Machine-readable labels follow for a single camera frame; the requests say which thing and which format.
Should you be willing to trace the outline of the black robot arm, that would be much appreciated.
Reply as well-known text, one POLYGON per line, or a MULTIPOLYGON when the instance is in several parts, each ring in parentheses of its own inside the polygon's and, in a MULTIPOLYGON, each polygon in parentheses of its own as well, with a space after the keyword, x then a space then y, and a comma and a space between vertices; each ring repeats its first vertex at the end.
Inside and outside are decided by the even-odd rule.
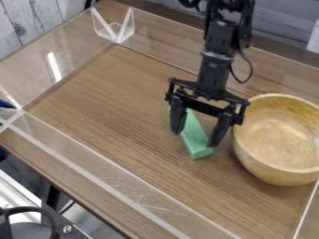
POLYGON ((244 54, 252 37, 254 0, 208 0, 204 22, 204 48, 194 82, 170 77, 165 93, 169 127, 180 134, 185 127, 186 110, 216 117, 206 146, 214 148, 228 129, 242 123, 249 101, 226 91, 234 77, 234 56, 244 54))

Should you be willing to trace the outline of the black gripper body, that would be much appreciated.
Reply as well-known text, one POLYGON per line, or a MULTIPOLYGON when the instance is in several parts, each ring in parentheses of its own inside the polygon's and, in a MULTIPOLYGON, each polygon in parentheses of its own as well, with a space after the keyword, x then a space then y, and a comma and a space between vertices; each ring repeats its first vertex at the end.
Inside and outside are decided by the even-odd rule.
POLYGON ((186 81, 170 77, 164 100, 170 106, 172 98, 177 96, 186 109, 190 108, 217 119, 222 112, 229 112, 230 126, 241 124, 249 103, 225 89, 228 76, 234 73, 233 59, 216 56, 212 52, 202 52, 201 56, 197 80, 186 81))

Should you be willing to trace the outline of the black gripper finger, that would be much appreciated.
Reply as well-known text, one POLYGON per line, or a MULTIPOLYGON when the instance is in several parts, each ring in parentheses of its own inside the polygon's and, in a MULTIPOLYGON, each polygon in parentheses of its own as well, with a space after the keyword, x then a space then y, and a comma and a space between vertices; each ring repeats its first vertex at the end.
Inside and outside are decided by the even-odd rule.
POLYGON ((216 148, 218 146, 218 143, 224 137, 224 134, 228 131, 230 124, 232 124, 232 114, 229 112, 222 112, 217 119, 216 126, 209 136, 208 140, 209 148, 216 148))
POLYGON ((180 134, 184 128, 186 119, 186 107, 184 105, 182 100, 174 96, 170 102, 169 109, 169 125, 170 131, 173 134, 180 134))

